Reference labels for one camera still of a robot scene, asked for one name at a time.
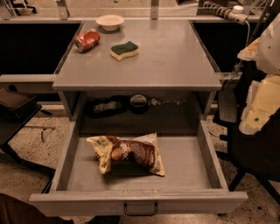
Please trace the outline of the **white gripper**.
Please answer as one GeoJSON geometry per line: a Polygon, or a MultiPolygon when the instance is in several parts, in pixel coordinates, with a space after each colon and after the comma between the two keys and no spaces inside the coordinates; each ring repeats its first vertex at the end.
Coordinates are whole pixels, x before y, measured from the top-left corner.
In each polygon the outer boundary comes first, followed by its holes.
{"type": "Polygon", "coordinates": [[[245,135],[254,135],[280,109],[280,76],[268,74],[261,81],[253,80],[246,103],[239,131],[245,135]]]}

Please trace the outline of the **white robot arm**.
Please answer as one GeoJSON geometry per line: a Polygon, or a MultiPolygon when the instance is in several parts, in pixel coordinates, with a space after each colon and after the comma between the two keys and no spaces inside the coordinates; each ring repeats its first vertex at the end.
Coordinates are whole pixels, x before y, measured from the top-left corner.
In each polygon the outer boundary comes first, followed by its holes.
{"type": "Polygon", "coordinates": [[[280,108],[280,14],[263,31],[260,38],[241,50],[237,57],[253,60],[266,74],[249,87],[247,106],[242,112],[239,130],[245,135],[260,131],[280,108]]]}

